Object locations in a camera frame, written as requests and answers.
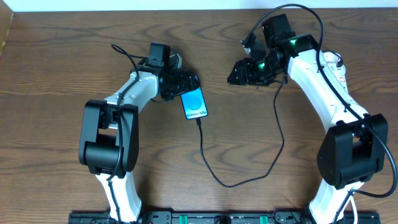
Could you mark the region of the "blue Galaxy smartphone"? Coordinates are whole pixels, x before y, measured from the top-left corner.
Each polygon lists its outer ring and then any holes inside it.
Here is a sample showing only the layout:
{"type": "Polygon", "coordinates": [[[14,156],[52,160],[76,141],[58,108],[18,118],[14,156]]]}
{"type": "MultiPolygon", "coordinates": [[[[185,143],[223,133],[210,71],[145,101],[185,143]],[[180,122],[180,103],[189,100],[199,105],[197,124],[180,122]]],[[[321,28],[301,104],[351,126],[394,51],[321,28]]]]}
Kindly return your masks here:
{"type": "Polygon", "coordinates": [[[181,96],[185,118],[187,120],[208,116],[205,99],[201,88],[184,93],[181,96]]]}

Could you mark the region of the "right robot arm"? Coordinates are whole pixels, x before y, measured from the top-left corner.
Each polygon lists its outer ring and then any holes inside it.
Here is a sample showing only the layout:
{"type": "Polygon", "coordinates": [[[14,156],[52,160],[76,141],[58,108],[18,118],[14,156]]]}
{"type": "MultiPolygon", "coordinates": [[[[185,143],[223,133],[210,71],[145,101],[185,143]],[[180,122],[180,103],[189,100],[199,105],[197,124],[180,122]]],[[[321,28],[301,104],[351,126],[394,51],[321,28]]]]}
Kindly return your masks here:
{"type": "Polygon", "coordinates": [[[296,34],[285,14],[258,21],[265,42],[250,32],[241,41],[246,57],[234,64],[230,85],[268,86],[278,74],[293,80],[305,93],[325,129],[317,154],[322,177],[302,223],[337,223],[353,195],[384,166],[388,124],[371,115],[348,93],[346,69],[334,52],[322,52],[321,40],[296,34]]]}

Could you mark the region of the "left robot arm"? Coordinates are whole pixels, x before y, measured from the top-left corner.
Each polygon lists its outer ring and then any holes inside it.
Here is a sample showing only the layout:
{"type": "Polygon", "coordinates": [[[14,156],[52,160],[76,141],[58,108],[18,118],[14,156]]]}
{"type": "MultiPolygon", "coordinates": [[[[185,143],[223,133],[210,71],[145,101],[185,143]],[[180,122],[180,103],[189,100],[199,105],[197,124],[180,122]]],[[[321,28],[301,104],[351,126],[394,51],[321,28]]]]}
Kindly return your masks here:
{"type": "Polygon", "coordinates": [[[148,56],[132,65],[118,91],[86,102],[78,153],[103,186],[109,220],[115,223],[135,223],[141,213],[132,172],[139,153],[139,113],[156,97],[165,103],[200,86],[198,76],[183,70],[181,56],[165,44],[151,43],[148,56]]]}

